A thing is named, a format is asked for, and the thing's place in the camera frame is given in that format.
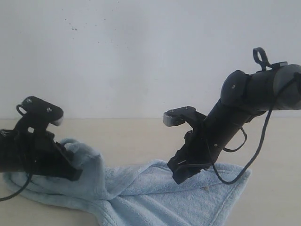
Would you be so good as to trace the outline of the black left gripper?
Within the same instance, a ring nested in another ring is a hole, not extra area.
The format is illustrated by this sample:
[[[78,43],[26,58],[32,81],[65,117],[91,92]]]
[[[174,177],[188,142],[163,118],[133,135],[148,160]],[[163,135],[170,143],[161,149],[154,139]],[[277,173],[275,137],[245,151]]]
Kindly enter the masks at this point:
[[[33,173],[38,176],[79,180],[82,169],[74,166],[74,152],[54,141],[54,134],[37,136],[14,130],[16,165],[14,172]]]

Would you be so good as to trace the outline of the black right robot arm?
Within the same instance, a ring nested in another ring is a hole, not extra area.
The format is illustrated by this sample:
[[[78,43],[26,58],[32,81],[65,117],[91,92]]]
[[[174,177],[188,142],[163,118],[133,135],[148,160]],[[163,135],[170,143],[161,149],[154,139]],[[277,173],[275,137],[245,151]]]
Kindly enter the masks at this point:
[[[173,179],[181,184],[208,169],[243,125],[266,112],[299,110],[301,107],[301,67],[278,64],[276,68],[246,74],[237,70],[225,80],[220,99],[209,114],[185,106],[164,113],[166,126],[188,123],[191,130],[184,145],[168,162]]]

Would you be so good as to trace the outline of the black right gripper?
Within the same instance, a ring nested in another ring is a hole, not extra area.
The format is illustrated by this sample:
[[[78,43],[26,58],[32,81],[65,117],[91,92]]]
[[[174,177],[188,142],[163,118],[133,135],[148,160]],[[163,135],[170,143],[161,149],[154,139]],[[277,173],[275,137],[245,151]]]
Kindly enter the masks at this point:
[[[209,168],[221,152],[223,118],[219,115],[207,115],[205,120],[184,135],[183,146],[170,158],[167,165],[173,173],[176,184],[181,184],[202,169]]]

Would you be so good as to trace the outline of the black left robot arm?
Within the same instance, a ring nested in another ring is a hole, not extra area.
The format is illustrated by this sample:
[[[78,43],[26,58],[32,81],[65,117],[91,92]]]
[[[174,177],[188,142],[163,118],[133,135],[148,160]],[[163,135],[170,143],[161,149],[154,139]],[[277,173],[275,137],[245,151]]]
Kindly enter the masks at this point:
[[[45,131],[0,131],[0,171],[79,180],[82,169],[72,165],[74,154]]]

